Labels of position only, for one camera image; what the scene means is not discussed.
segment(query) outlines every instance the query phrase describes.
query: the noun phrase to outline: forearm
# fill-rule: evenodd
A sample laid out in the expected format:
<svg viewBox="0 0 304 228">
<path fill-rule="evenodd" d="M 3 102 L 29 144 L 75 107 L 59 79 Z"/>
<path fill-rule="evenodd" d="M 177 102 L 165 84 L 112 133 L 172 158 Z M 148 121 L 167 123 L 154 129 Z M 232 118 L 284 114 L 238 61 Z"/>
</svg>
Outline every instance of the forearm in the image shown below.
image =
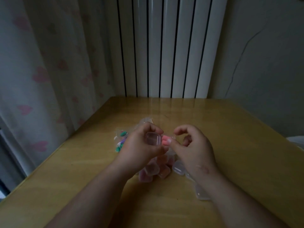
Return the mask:
<svg viewBox="0 0 304 228">
<path fill-rule="evenodd" d="M 220 173 L 201 178 L 199 184 L 211 197 L 228 228 L 288 227 Z"/>
<path fill-rule="evenodd" d="M 60 211 L 46 228 L 108 227 L 127 182 L 111 164 Z"/>
</svg>

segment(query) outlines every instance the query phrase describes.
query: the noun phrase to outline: left hand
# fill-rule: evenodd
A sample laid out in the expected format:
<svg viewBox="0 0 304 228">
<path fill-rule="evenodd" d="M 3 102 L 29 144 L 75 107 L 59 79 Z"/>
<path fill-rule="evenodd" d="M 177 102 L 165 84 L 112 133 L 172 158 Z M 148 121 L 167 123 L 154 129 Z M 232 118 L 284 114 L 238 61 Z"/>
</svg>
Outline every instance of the left hand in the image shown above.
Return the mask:
<svg viewBox="0 0 304 228">
<path fill-rule="evenodd" d="M 148 145 L 146 143 L 147 132 L 164 133 L 158 126 L 145 122 L 129 134 L 119 155 L 113 162 L 128 178 L 143 169 L 152 158 L 165 154 L 169 149 L 169 147 L 162 145 Z"/>
</svg>

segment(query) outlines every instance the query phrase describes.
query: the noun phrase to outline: green bead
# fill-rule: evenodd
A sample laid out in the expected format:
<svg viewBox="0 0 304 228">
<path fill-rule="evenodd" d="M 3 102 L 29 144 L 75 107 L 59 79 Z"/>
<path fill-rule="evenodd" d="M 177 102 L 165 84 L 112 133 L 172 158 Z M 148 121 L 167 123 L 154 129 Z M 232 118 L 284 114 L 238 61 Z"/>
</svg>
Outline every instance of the green bead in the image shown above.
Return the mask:
<svg viewBox="0 0 304 228">
<path fill-rule="evenodd" d="M 120 134 L 121 137 L 125 136 L 127 134 L 127 131 L 124 131 Z"/>
</svg>

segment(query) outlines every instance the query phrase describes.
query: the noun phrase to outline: white radiator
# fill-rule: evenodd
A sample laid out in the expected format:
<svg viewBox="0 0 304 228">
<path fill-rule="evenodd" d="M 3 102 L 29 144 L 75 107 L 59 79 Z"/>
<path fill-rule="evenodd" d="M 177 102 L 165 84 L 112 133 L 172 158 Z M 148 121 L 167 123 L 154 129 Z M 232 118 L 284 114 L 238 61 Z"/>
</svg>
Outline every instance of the white radiator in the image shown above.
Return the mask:
<svg viewBox="0 0 304 228">
<path fill-rule="evenodd" d="M 104 0 L 116 95 L 206 98 L 227 0 Z"/>
</svg>

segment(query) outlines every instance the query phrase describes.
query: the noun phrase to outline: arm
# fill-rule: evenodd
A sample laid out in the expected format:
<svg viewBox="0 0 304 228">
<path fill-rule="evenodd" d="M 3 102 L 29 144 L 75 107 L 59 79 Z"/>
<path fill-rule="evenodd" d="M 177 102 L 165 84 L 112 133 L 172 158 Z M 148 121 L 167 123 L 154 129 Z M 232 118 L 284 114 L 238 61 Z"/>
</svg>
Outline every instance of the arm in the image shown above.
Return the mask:
<svg viewBox="0 0 304 228">
<path fill-rule="evenodd" d="M 188 134 L 183 145 L 170 139 L 170 146 L 189 174 L 211 197 L 228 228 L 288 227 L 219 171 L 211 143 L 198 128 L 183 125 L 177 127 L 174 133 Z"/>
<path fill-rule="evenodd" d="M 163 130 L 146 122 L 133 131 L 119 155 L 83 188 L 45 228 L 108 227 L 128 179 L 168 147 L 145 143 L 146 132 Z"/>
</svg>

